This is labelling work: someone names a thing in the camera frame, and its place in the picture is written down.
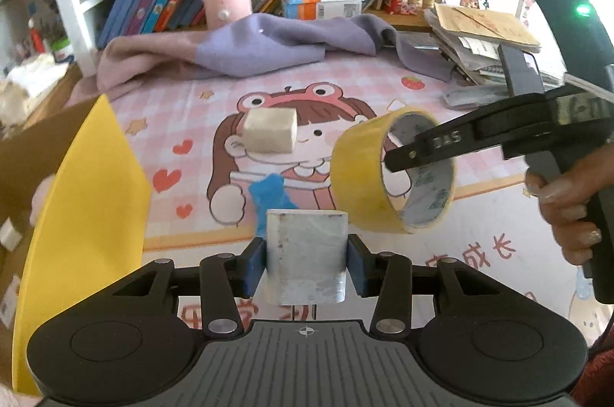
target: bed sheet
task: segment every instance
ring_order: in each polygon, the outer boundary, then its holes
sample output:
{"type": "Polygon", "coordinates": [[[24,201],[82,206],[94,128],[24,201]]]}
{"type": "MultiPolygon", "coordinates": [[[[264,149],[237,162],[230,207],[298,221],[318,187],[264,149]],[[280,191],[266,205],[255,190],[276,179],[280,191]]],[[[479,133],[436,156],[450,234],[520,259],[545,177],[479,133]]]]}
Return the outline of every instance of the bed sheet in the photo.
{"type": "MultiPolygon", "coordinates": [[[[177,266],[190,266],[222,251],[240,253],[254,232],[246,187],[270,172],[288,178],[287,191],[299,207],[333,208],[328,160],[343,129],[403,105],[426,110],[440,122],[453,119],[461,113],[442,105],[445,88],[407,71],[391,51],[376,58],[329,53],[323,63],[238,81],[147,82],[113,102],[153,186],[143,261],[169,257],[177,266]],[[238,143],[238,120],[250,107],[288,93],[297,100],[299,119],[311,122],[301,127],[308,142],[297,146],[292,163],[256,162],[238,143]],[[338,110],[340,98],[358,117],[338,110]]],[[[398,252],[417,264],[433,265],[443,256],[463,260],[570,318],[588,342],[594,340],[612,308],[594,299],[590,282],[561,256],[536,199],[523,187],[524,160],[504,161],[494,148],[456,162],[456,200],[436,226],[413,236],[354,231],[372,251],[398,252]]],[[[432,317],[432,302],[414,299],[413,321],[420,326],[432,317]]],[[[237,303],[245,325],[253,317],[292,318],[290,308],[269,305],[261,289],[237,303]]],[[[373,299],[359,298],[349,283],[346,301],[319,306],[318,317],[363,318],[368,324],[374,307],[373,299]]],[[[179,315],[200,326],[198,299],[182,298],[179,315]]],[[[310,318],[309,309],[297,307],[295,318],[310,318]]]]}
{"type": "MultiPolygon", "coordinates": [[[[409,105],[444,122],[461,113],[446,109],[442,81],[413,74],[394,52],[376,58],[329,53],[323,63],[234,80],[154,80],[113,103],[117,118],[154,193],[145,249],[237,241],[254,232],[247,186],[281,173],[300,208],[333,209],[328,167],[335,139],[345,128],[409,105]],[[296,98],[301,134],[288,163],[268,163],[245,154],[236,137],[244,111],[296,98]],[[346,101],[350,117],[336,101],[346,101]],[[319,130],[320,136],[313,132],[319,130]]],[[[482,193],[523,180],[522,159],[504,161],[497,148],[457,160],[456,197],[482,193]]]]}

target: metal screw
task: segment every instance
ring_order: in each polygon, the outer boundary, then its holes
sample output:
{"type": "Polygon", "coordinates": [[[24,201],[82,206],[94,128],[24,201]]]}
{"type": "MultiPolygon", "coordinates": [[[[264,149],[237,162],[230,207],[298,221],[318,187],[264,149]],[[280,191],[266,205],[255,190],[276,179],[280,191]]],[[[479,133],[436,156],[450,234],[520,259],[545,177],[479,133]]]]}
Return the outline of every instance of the metal screw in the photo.
{"type": "Polygon", "coordinates": [[[398,334],[405,330],[405,324],[396,318],[383,318],[375,327],[384,334],[398,334]]]}
{"type": "Polygon", "coordinates": [[[216,318],[209,323],[209,330],[216,334],[232,333],[237,327],[237,323],[229,318],[216,318]]]}

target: red heart print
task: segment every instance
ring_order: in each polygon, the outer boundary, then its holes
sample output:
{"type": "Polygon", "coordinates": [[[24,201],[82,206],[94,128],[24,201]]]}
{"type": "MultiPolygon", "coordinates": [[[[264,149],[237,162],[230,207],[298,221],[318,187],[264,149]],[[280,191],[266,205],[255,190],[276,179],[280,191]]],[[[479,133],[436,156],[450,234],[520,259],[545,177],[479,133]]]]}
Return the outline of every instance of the red heart print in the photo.
{"type": "Polygon", "coordinates": [[[177,212],[177,217],[183,220],[190,216],[192,210],[193,208],[191,204],[185,204],[183,206],[177,206],[177,209],[175,211],[177,212]]]}
{"type": "Polygon", "coordinates": [[[191,151],[191,147],[194,145],[194,142],[187,138],[181,144],[173,147],[173,152],[175,154],[188,154],[191,151]]]}
{"type": "Polygon", "coordinates": [[[175,185],[180,179],[181,170],[173,170],[169,173],[166,168],[163,168],[153,175],[153,188],[159,193],[168,191],[168,189],[175,185]]]}

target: cartoon girl print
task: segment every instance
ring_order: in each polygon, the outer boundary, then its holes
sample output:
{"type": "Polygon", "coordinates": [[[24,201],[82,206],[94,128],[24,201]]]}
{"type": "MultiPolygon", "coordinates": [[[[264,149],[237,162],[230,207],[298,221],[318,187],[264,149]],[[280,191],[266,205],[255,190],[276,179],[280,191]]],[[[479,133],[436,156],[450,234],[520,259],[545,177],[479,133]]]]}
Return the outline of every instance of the cartoon girl print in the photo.
{"type": "MultiPolygon", "coordinates": [[[[335,209],[330,190],[330,157],[337,138],[351,126],[376,117],[360,99],[344,97],[340,87],[327,82],[312,83],[303,89],[244,95],[232,114],[217,128],[213,139],[213,172],[207,188],[210,211],[222,225],[241,220],[255,223],[247,187],[271,173],[285,178],[284,187],[293,203],[302,209],[335,209]],[[292,153],[248,152],[241,141],[243,119],[256,107],[286,107],[297,111],[299,131],[292,153]]],[[[395,145],[386,139],[385,149],[395,145]]],[[[406,172],[392,174],[384,166],[388,194],[404,196],[411,183],[406,172]]]]}

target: crosshair marking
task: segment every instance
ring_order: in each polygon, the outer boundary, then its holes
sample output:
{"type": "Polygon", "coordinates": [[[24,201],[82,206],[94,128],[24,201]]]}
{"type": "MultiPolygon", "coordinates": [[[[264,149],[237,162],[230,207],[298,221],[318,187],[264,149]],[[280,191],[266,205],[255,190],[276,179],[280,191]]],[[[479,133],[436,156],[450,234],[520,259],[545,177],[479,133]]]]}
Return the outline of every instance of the crosshair marking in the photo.
{"type": "Polygon", "coordinates": [[[301,333],[306,338],[307,336],[315,333],[315,329],[305,326],[305,327],[301,327],[298,332],[301,333]]]}

